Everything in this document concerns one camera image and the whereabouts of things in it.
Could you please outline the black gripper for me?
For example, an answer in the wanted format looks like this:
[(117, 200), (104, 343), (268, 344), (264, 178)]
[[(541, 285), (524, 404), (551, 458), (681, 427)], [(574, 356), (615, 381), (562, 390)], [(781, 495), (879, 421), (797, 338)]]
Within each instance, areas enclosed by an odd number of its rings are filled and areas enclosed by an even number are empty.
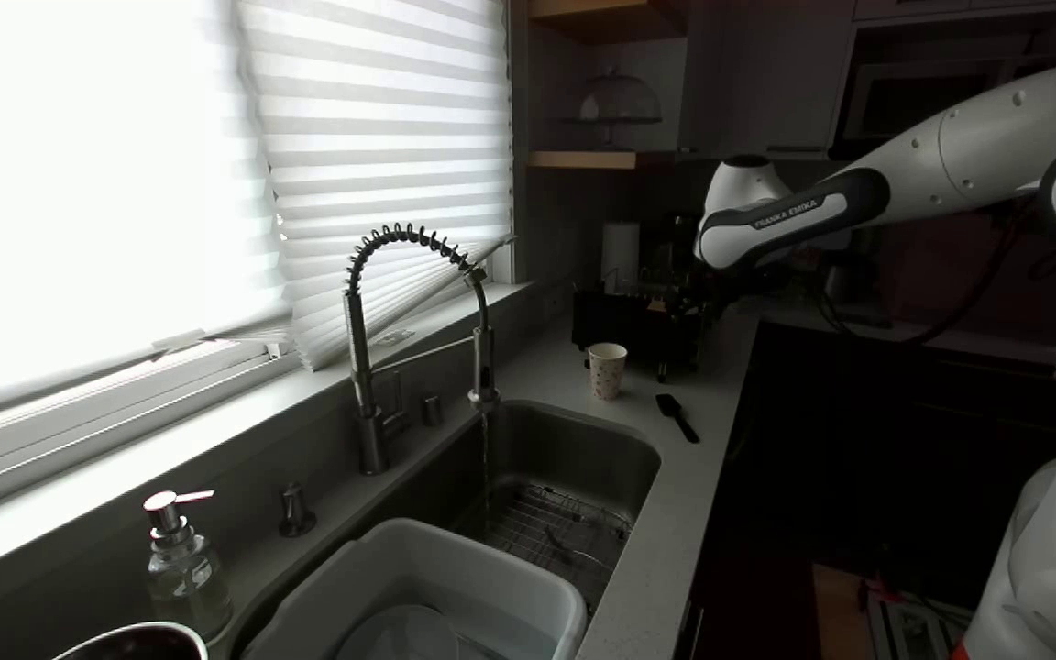
[(710, 321), (727, 310), (733, 283), (727, 273), (715, 273), (692, 262), (675, 290), (665, 296), (661, 326), (656, 326), (656, 370), (692, 370), (695, 343), (710, 326)]

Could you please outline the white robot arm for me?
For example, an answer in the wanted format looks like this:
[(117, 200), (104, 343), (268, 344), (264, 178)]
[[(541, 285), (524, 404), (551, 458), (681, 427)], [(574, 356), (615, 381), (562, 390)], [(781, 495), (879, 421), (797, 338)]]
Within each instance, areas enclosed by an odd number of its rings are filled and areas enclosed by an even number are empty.
[[(815, 240), (974, 216), (1024, 194), (1056, 228), (1056, 65), (952, 104), (807, 190), (721, 167), (692, 256), (749, 275)], [(958, 660), (1056, 660), (1056, 461), (1019, 491)]]

